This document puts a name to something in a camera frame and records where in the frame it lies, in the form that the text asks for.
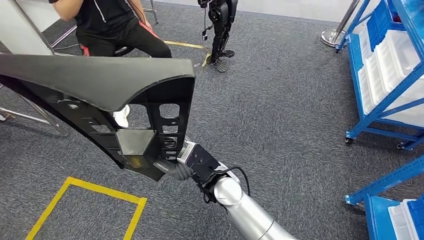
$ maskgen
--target white sneaker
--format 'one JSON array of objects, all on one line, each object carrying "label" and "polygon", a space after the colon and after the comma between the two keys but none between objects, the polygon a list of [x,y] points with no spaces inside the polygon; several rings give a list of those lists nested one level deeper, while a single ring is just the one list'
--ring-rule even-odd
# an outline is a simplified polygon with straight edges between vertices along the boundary
[{"label": "white sneaker", "polygon": [[123,127],[128,128],[130,124],[128,123],[127,117],[130,114],[130,106],[125,105],[125,107],[120,111],[115,111],[113,113],[113,118],[115,119],[116,123]]}]

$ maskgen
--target red stripe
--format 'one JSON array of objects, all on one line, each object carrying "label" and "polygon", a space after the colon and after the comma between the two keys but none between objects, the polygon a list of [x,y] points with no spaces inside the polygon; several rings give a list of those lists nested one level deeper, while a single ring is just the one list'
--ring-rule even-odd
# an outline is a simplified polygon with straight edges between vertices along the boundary
[{"label": "red stripe", "polygon": [[79,46],[81,47],[82,55],[83,56],[90,56],[90,52],[89,52],[89,48],[88,47],[86,47],[86,46],[84,46],[82,44],[80,44]]},{"label": "red stripe", "polygon": [[151,33],[153,36],[155,36],[156,38],[159,38],[152,30],[150,30],[150,28],[148,28],[142,21],[139,21],[138,24],[140,24],[140,26],[142,26],[144,29],[146,29],[149,33]]}]

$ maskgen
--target white plastic bin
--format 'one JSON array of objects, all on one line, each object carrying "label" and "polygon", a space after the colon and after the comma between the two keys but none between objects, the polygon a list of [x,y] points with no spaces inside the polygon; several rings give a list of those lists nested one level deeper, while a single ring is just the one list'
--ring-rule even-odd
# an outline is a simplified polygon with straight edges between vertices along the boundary
[{"label": "white plastic bin", "polygon": [[368,115],[373,109],[374,105],[371,99],[370,87],[368,85],[368,76],[365,66],[358,71],[359,90],[362,101],[362,110],[365,115]]},{"label": "white plastic bin", "polygon": [[405,199],[398,206],[388,207],[388,213],[397,240],[419,240],[407,205],[409,201],[415,200]]},{"label": "white plastic bin", "polygon": [[388,93],[383,90],[382,71],[380,70],[380,64],[375,53],[365,61],[365,67],[372,104],[375,107],[388,95]]},{"label": "white plastic bin", "polygon": [[368,27],[366,24],[363,27],[363,30],[359,33],[359,44],[362,62],[365,63],[365,60],[373,54],[371,51],[370,36],[368,35]]},{"label": "white plastic bin", "polygon": [[[374,54],[381,74],[381,88],[375,88],[375,91],[371,91],[374,103],[376,103],[393,91],[411,73],[420,59],[408,34],[396,30],[387,32],[385,39],[375,47]],[[386,110],[397,108],[421,98],[424,98],[424,76],[402,93]],[[424,104],[389,115],[385,119],[424,127]]]},{"label": "white plastic bin", "polygon": [[[383,91],[386,95],[404,80],[420,62],[414,46],[404,31],[389,30],[385,39],[375,47],[383,77]],[[407,89],[388,109],[401,106],[401,103],[424,98],[424,76]]]}]

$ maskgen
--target blue storage bin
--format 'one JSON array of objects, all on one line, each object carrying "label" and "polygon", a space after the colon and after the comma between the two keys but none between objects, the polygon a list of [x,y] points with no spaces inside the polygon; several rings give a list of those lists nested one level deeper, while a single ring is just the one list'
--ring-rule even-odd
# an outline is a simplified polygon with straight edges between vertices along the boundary
[{"label": "blue storage bin", "polygon": [[381,0],[374,9],[366,23],[371,51],[374,52],[374,48],[383,41],[387,30],[405,31],[401,22],[394,21],[397,15],[392,0]]},{"label": "blue storage bin", "polygon": [[407,203],[419,239],[424,239],[424,194]]}]

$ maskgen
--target yellow floor tape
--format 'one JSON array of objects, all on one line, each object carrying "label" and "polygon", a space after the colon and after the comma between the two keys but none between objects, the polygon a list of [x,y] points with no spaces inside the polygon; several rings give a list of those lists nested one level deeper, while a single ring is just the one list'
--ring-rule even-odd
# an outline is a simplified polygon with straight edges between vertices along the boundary
[{"label": "yellow floor tape", "polygon": [[206,53],[206,56],[204,57],[204,61],[203,61],[203,64],[201,65],[201,67],[203,68],[204,66],[206,66],[206,62],[208,61],[208,57],[210,56],[211,54],[209,53],[209,52],[207,52]]},{"label": "yellow floor tape", "polygon": [[163,42],[166,43],[166,44],[170,44],[170,45],[178,45],[178,46],[195,48],[195,49],[205,49],[205,47],[202,46],[202,45],[195,45],[195,44],[177,42],[177,41],[163,41]]},{"label": "yellow floor tape", "polygon": [[53,208],[56,206],[59,199],[61,199],[62,195],[65,193],[65,191],[68,189],[70,185],[74,185],[74,186],[87,189],[96,193],[105,194],[113,198],[121,199],[133,204],[137,204],[135,213],[132,216],[132,219],[129,222],[129,226],[126,229],[125,235],[123,237],[124,240],[131,239],[131,237],[133,236],[134,230],[136,229],[137,223],[139,222],[140,216],[142,215],[143,209],[146,205],[147,198],[136,197],[134,195],[131,195],[125,192],[113,190],[104,186],[100,186],[91,182],[86,182],[86,181],[69,176],[68,178],[66,178],[66,181],[62,184],[59,191],[57,191],[56,195],[53,197],[51,202],[47,205],[44,212],[38,218],[37,222],[34,224],[31,231],[29,231],[28,235],[25,238],[26,240],[32,240],[36,236],[37,232],[40,230],[41,226],[46,221],[47,217],[50,215]]}]

